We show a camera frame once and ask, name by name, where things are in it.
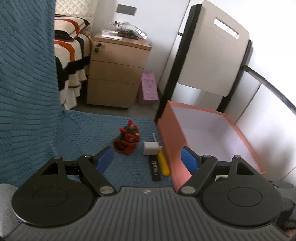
circular mount plate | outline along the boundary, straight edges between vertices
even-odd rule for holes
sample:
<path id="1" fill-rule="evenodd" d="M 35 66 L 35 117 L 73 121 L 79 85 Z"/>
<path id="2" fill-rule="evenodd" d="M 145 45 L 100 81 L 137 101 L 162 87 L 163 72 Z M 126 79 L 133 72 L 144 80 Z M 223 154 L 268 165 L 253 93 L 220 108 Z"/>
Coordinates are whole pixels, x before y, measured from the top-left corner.
<path id="1" fill-rule="evenodd" d="M 84 216 L 93 203 L 87 186 L 67 178 L 52 175 L 28 180 L 12 198 L 17 218 L 38 227 L 57 227 Z"/>
<path id="2" fill-rule="evenodd" d="M 204 208 L 216 219 L 240 227 L 274 222 L 282 209 L 282 197 L 267 180 L 258 183 L 241 175 L 210 185 L 203 193 Z"/>

gray gripper base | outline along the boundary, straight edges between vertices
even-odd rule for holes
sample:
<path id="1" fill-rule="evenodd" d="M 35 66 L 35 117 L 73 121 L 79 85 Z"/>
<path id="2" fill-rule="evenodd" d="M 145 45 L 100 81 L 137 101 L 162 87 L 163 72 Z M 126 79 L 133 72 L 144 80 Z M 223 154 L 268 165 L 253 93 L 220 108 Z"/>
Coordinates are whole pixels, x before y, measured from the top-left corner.
<path id="1" fill-rule="evenodd" d="M 238 229 L 207 215 L 199 202 L 173 188 L 128 188 L 99 198 L 80 220 L 67 226 L 39 229 L 19 225 L 7 241 L 284 241 L 274 225 Z"/>

bed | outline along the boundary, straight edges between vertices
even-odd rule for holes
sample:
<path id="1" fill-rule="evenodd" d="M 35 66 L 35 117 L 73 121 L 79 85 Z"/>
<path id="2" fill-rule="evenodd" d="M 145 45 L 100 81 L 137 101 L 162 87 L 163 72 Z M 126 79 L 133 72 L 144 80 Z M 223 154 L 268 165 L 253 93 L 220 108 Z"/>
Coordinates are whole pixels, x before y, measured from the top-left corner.
<path id="1" fill-rule="evenodd" d="M 54 52 L 60 103 L 65 109 L 77 105 L 81 83 L 87 80 L 92 39 L 85 28 L 89 25 L 82 18 L 55 16 Z"/>

drawer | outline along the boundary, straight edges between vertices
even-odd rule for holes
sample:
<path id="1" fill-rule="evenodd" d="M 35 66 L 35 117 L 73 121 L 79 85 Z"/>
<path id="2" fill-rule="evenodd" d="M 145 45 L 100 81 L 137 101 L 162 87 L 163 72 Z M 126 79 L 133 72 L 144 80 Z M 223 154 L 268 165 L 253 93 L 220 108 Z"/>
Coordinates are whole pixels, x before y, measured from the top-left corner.
<path id="1" fill-rule="evenodd" d="M 138 85 L 88 79 L 87 103 L 131 108 L 138 92 Z"/>
<path id="2" fill-rule="evenodd" d="M 89 77 L 97 80 L 110 80 L 115 82 L 139 85 L 143 69 L 123 64 L 112 64 L 101 61 L 91 61 Z"/>
<path id="3" fill-rule="evenodd" d="M 98 47 L 99 51 L 96 53 L 94 50 L 97 48 L 98 43 L 102 45 Z M 94 41 L 91 60 L 144 68 L 149 53 L 150 51 L 145 49 Z"/>

quilted headboard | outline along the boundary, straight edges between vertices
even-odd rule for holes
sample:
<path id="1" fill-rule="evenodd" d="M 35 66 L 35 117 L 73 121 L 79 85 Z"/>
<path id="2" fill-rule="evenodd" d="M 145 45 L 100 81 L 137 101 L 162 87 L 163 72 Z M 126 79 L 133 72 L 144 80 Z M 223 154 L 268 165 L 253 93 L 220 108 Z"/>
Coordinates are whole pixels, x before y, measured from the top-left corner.
<path id="1" fill-rule="evenodd" d="M 78 16 L 93 23 L 99 0 L 57 0 L 56 14 Z"/>

